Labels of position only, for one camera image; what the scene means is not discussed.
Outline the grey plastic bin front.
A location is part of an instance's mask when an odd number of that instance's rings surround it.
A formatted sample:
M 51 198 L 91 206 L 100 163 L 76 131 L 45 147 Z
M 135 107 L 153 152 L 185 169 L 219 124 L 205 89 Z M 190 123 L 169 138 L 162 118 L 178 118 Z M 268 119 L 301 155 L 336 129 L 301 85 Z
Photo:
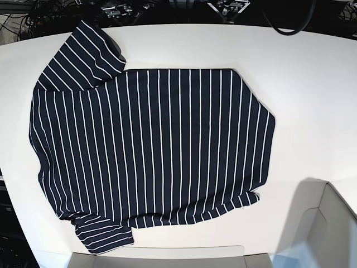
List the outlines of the grey plastic bin front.
M 267 253 L 245 255 L 243 246 L 121 247 L 102 255 L 73 253 L 68 267 L 272 267 Z

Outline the navy white striped T-shirt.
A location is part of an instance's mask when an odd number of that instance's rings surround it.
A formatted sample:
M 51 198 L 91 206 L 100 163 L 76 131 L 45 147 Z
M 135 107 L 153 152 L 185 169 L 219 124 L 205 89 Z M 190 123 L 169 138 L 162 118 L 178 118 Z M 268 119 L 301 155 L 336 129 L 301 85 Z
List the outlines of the navy white striped T-shirt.
M 132 229 L 195 224 L 259 201 L 274 115 L 231 69 L 127 70 L 81 21 L 33 90 L 29 139 L 55 214 L 92 254 Z

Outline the grey plastic bin right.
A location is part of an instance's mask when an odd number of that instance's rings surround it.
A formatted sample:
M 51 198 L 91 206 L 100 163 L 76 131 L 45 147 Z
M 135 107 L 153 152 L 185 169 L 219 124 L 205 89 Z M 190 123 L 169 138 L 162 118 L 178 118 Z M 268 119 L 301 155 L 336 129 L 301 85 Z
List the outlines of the grey plastic bin right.
M 331 183 L 298 184 L 277 255 L 282 267 L 356 267 L 356 214 Z

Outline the grey plastic bin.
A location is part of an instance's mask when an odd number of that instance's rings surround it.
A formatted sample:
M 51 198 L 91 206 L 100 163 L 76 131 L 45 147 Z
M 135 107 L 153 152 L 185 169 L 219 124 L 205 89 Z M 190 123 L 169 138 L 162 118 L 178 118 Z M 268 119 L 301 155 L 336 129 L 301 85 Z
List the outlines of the grey plastic bin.
M 356 267 L 356 214 L 331 183 L 298 184 L 277 255 L 282 267 Z
M 245 255 L 243 246 L 121 247 L 102 255 L 73 253 L 68 267 L 272 267 L 267 253 Z

